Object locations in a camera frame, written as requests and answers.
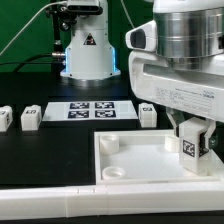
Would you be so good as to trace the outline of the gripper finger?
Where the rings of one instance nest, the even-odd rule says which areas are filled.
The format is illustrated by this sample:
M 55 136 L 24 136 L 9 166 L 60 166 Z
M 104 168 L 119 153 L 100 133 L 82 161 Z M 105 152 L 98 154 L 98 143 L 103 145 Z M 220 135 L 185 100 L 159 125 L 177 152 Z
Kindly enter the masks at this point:
M 216 122 L 214 120 L 206 120 L 206 132 L 204 134 L 204 143 L 206 149 L 214 149 L 218 144 L 218 137 L 216 134 Z

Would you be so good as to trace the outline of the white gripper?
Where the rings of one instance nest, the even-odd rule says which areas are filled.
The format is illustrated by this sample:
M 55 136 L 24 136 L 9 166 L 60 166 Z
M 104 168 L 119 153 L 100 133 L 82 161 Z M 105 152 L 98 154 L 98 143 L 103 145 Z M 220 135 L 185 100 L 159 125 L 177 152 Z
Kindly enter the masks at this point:
M 206 57 L 197 71 L 172 69 L 155 53 L 154 20 L 127 32 L 126 45 L 131 89 L 139 99 L 170 107 L 166 114 L 176 137 L 184 121 L 181 111 L 224 122 L 224 54 Z

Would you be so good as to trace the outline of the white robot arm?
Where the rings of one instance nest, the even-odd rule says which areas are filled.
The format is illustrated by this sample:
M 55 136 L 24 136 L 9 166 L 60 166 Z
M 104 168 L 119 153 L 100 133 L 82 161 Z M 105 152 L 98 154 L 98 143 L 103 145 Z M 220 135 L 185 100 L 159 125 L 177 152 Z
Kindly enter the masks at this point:
M 201 116 L 196 143 L 209 149 L 217 122 L 224 123 L 224 0 L 147 0 L 153 19 L 126 33 L 135 95 L 167 107 L 174 130 L 182 114 Z M 65 50 L 63 79 L 81 85 L 116 74 L 107 39 L 105 0 L 68 0 L 77 24 Z

